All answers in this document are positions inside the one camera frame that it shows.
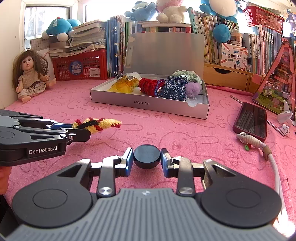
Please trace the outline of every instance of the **drawer handle cutout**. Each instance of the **drawer handle cutout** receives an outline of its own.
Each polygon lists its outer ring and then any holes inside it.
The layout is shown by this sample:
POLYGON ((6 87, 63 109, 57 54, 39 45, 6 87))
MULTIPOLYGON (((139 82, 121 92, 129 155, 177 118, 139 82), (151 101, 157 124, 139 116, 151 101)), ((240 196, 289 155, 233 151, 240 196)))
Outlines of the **drawer handle cutout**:
POLYGON ((226 69, 218 69, 218 68, 214 68, 214 69, 220 74, 229 74, 232 72, 231 70, 226 70, 226 69))

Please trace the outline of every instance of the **blue plush toy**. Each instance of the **blue plush toy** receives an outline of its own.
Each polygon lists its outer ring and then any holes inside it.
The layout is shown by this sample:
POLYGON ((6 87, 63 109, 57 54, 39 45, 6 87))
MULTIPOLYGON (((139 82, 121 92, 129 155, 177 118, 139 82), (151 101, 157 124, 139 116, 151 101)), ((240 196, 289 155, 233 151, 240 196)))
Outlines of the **blue plush toy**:
POLYGON ((156 13, 156 4, 151 2, 138 1, 135 3, 131 12, 125 12, 124 15, 132 21, 149 21, 156 13))
POLYGON ((73 33, 73 27, 80 25, 81 22, 76 19, 63 19, 57 17, 51 22, 47 30, 42 33, 43 39, 48 39, 50 35, 57 36, 60 42, 67 41, 73 33))
MULTIPOLYGON (((204 13, 218 16, 237 23, 235 16, 242 9, 237 6, 236 0, 201 0, 200 10, 204 13)), ((213 37, 223 43, 230 39, 230 30, 225 24, 219 24, 213 30, 213 37)))

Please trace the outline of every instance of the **triangular sticker bag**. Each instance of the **triangular sticker bag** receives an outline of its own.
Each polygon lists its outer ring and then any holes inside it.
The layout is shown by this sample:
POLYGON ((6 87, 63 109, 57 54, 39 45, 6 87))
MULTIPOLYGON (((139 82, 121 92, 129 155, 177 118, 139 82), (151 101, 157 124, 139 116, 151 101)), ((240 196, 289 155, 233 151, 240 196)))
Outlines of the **triangular sticker bag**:
POLYGON ((292 47, 283 42, 281 48, 252 100, 279 114, 284 110, 284 100, 295 115, 295 66, 292 47))

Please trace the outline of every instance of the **yellow knitted object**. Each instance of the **yellow knitted object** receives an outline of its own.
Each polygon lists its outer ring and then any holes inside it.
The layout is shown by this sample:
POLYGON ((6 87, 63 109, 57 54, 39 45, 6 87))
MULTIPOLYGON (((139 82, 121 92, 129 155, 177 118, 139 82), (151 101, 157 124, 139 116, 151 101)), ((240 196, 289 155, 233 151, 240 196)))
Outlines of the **yellow knitted object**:
POLYGON ((99 124, 98 125, 92 125, 92 126, 88 126, 85 127, 85 129, 89 130, 90 133, 95 133, 98 131, 102 131, 103 129, 107 129, 109 127, 120 127, 121 125, 121 121, 118 120, 114 120, 114 119, 95 119, 95 118, 87 118, 84 120, 84 122, 81 122, 80 120, 76 120, 73 125, 72 128, 76 128, 77 126, 81 125, 82 123, 86 123, 92 120, 96 120, 99 124))

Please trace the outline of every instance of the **red plastic basket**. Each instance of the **red plastic basket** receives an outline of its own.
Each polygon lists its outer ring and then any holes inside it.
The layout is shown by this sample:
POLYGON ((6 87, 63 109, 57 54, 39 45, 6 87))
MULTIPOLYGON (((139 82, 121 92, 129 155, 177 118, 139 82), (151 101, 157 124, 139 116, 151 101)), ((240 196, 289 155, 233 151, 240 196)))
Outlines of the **red plastic basket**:
POLYGON ((284 18, 256 6, 246 7, 244 14, 247 17, 249 27, 261 24, 283 34, 284 18))
POLYGON ((108 79, 106 49, 52 58, 52 64, 57 81, 108 79))

